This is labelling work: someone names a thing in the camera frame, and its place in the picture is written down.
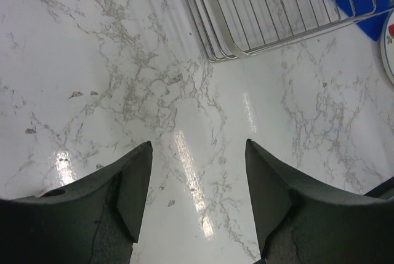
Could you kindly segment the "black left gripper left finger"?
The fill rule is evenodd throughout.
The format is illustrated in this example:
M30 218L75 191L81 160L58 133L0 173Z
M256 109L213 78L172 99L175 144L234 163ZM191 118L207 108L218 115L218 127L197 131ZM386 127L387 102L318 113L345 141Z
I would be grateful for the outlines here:
M1 201L2 263L129 263L139 240L153 147L140 144L73 183Z

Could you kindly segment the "metal wire dish rack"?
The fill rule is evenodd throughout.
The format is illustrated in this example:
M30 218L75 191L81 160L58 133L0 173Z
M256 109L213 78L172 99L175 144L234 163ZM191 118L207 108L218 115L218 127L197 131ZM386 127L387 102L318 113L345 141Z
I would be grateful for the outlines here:
M212 63L248 58L371 15L349 17L333 0L185 0Z

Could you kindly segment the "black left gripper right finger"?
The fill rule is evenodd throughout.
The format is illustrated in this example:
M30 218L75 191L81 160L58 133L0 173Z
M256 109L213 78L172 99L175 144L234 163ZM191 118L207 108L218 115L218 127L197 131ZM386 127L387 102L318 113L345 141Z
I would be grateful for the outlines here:
M392 263L393 180L365 194L325 184L258 143L245 150L261 263Z

